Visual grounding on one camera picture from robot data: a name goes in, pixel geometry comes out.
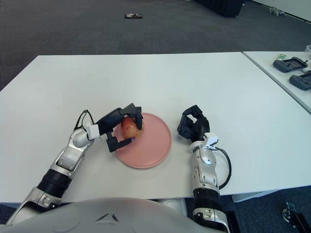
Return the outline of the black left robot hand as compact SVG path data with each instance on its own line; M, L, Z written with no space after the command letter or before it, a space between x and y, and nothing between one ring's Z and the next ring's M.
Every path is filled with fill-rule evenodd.
M114 152L132 142L131 138L119 142L115 136L112 136L113 129L118 124L121 124L126 116L135 118L138 129L142 129L143 116L141 113L141 107L135 106L133 103L129 104L125 108L117 108L113 110L96 122L99 127L99 134L107 135L106 142L110 152Z

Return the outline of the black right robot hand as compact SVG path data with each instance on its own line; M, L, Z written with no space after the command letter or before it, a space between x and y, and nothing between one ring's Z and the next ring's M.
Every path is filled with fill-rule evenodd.
M203 115L202 110L194 105L182 113L177 131L180 136L192 143L204 141L205 133L210 132L209 121Z

